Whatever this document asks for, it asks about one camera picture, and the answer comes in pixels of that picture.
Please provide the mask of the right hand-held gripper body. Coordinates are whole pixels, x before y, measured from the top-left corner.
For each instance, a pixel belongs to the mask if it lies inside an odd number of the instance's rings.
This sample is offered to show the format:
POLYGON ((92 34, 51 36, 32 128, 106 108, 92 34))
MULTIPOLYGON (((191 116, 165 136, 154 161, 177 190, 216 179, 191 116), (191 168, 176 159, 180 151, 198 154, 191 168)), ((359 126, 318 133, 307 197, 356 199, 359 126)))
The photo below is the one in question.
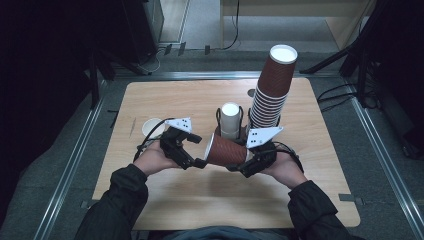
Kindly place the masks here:
POLYGON ((248 131, 246 140, 248 159, 239 166, 239 171, 246 178, 263 171, 275 162, 277 147, 273 138, 282 130, 282 126, 277 126, 252 128, 248 131))

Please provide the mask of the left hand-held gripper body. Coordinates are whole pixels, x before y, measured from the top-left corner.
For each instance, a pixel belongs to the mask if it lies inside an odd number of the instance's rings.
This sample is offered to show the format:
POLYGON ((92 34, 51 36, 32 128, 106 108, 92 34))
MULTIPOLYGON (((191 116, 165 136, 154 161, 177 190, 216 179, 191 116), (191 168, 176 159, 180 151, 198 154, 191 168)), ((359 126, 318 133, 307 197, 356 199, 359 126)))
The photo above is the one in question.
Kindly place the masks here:
POLYGON ((183 142, 187 140, 187 136, 193 134, 191 118, 167 119, 165 124, 168 128, 160 137, 160 147, 165 156, 183 169, 193 166, 194 159, 183 148, 183 142))

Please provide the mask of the brown ribbed paper cup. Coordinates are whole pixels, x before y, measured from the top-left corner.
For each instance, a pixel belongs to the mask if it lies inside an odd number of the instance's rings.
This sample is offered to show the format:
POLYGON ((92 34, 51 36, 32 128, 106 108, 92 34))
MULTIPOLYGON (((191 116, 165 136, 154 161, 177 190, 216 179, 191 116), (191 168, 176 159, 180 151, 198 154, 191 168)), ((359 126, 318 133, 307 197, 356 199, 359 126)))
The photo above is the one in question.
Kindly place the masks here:
POLYGON ((239 165, 246 161, 248 152, 245 146, 213 134, 207 144, 204 158, 213 165, 239 165))

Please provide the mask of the white lid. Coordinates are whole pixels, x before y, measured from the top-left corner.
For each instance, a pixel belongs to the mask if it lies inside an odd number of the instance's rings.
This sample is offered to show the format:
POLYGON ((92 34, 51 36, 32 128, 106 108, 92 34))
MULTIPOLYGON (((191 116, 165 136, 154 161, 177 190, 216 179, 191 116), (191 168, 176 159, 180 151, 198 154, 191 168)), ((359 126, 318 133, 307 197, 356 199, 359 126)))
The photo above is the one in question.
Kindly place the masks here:
POLYGON ((154 138, 164 132, 165 125, 161 119, 151 118, 143 124, 141 130, 145 137, 150 136, 151 138, 154 138))

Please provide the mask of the stack of white cups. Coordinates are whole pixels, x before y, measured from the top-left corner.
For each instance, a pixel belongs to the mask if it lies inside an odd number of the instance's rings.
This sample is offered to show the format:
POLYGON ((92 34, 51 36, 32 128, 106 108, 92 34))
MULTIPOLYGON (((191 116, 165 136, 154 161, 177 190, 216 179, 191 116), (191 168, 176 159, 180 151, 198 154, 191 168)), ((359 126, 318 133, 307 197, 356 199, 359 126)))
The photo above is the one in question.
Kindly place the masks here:
POLYGON ((226 139, 235 140, 239 136, 241 110, 234 102, 227 102, 221 107, 221 136, 226 139))

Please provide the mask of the stack of brown cups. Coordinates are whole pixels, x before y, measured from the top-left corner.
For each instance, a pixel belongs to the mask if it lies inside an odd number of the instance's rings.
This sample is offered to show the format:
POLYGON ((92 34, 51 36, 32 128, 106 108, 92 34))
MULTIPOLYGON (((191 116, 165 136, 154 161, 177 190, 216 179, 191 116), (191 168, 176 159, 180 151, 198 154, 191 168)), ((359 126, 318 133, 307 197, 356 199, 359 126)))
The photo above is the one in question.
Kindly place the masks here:
POLYGON ((298 53, 289 45, 275 45, 259 76, 253 97, 253 116, 270 122, 280 116, 287 99, 298 53))

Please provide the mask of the person's left hand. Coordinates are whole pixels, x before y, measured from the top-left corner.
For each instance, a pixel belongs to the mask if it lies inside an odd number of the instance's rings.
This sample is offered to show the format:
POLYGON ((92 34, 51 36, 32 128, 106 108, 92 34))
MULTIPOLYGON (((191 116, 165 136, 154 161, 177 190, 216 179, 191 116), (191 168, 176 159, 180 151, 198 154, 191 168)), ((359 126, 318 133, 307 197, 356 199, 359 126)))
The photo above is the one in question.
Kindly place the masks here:
POLYGON ((160 142, 155 141, 150 144, 143 153, 133 162, 146 176, 156 174, 162 170, 178 168, 172 159, 165 156, 160 147, 160 142))

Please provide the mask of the person's right hand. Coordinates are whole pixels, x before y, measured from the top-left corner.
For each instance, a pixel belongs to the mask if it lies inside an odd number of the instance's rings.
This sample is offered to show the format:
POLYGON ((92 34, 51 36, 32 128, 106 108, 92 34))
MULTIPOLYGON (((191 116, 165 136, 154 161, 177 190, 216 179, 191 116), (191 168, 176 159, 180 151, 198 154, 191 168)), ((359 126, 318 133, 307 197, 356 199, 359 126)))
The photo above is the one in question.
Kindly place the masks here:
POLYGON ((276 181, 289 189, 307 181, 304 173, 295 163, 294 159, 287 153, 278 152, 275 162, 262 171, 262 174, 272 176, 276 181))

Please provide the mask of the person's blue-grey torso clothing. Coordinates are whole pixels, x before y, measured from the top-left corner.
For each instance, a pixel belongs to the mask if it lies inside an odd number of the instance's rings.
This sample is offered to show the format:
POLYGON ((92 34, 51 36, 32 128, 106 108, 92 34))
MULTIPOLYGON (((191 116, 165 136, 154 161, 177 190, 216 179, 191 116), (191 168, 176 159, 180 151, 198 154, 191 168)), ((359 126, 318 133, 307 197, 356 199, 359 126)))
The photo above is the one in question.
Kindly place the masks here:
POLYGON ((291 240, 281 231, 246 230, 233 226, 210 226, 168 234, 162 240, 291 240))

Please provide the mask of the black metal stand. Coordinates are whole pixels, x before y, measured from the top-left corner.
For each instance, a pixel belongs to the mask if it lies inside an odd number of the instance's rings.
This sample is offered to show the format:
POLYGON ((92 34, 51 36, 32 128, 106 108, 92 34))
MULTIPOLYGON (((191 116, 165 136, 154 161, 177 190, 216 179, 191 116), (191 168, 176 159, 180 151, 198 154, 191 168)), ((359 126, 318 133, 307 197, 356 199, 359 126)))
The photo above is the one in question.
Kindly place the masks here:
POLYGON ((95 55, 91 54, 89 57, 89 77, 91 82, 91 109, 94 109, 99 102, 99 84, 98 84, 98 74, 97 66, 95 63, 95 55))

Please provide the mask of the black cabinet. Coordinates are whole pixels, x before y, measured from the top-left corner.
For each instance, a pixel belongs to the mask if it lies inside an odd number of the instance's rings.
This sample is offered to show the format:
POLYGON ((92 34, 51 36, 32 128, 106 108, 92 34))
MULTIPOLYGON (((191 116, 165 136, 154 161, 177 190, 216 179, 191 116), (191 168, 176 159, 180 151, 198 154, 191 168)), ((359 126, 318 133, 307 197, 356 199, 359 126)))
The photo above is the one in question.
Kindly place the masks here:
POLYGON ((158 50, 164 15, 160 0, 121 0, 129 25, 136 62, 158 50))

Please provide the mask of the black tripod stand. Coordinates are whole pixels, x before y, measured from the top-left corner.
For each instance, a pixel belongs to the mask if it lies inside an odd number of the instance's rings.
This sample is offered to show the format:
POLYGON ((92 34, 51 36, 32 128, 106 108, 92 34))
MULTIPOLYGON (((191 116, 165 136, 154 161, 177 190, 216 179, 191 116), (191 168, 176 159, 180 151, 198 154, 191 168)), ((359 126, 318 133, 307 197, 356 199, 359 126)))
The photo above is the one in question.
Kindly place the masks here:
POLYGON ((377 0, 367 23, 350 45, 316 65, 300 70, 300 73, 314 74, 344 57, 339 73, 342 77, 350 77, 359 68, 355 97, 362 107, 366 107, 366 74, 371 63, 370 55, 377 44, 378 33, 383 30, 384 16, 388 14, 392 3, 393 0, 377 0))

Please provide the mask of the light wooden furniture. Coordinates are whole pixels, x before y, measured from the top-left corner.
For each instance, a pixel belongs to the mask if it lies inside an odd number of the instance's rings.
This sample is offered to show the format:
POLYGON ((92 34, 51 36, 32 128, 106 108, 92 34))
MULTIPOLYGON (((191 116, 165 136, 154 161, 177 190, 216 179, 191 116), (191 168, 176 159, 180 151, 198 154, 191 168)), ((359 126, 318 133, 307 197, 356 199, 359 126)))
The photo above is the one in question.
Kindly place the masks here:
POLYGON ((220 0, 220 32, 224 40, 225 16, 324 17, 340 50, 357 36, 364 17, 377 0, 220 0))

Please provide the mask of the metal floor rail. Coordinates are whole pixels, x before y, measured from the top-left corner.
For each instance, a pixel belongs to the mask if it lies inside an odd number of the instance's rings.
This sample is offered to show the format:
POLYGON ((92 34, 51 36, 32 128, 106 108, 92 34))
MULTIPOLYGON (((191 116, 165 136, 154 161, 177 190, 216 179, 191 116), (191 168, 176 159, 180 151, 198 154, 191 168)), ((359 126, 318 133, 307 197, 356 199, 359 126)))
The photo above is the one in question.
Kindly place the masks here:
POLYGON ((424 240, 424 215, 398 171, 368 110, 364 109, 357 100, 353 100, 352 105, 415 238, 424 240))
POLYGON ((33 240, 48 240, 51 231, 55 225, 57 217, 63 206, 65 198, 70 189, 71 183, 76 174, 76 170, 85 152, 89 138, 91 137, 94 126, 100 115, 100 111, 104 103, 104 94, 109 88, 109 83, 106 80, 100 82, 100 100, 89 111, 88 117, 84 126, 79 134, 76 144, 73 147, 71 155, 67 161, 61 178, 51 196, 43 218, 37 228, 33 240))

